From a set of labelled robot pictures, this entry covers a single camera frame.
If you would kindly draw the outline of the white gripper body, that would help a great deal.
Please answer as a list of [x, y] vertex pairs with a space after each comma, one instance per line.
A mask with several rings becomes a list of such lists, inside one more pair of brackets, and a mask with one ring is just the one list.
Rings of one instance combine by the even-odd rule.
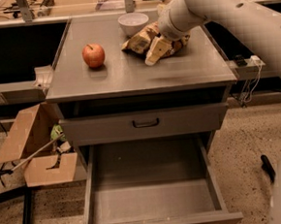
[[185, 0], [172, 0], [158, 16], [160, 34], [174, 42], [203, 23], [204, 18], [194, 15], [187, 7]]

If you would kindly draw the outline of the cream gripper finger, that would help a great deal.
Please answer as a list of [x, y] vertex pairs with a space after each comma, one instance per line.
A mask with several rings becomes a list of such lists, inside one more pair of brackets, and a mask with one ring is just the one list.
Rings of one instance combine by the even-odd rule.
[[172, 43], [165, 36], [155, 37], [146, 54], [145, 64], [147, 66], [154, 65], [171, 48]]

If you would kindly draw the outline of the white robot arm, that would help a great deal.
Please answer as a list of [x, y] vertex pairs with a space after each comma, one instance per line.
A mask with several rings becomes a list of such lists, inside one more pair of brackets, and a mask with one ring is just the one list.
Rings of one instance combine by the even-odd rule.
[[[212, 20], [226, 27], [281, 77], [281, 14], [249, 0], [172, 0], [159, 14], [161, 37], [150, 46], [145, 64], [155, 64], [172, 41]], [[281, 158], [269, 212], [269, 224], [281, 224]]]

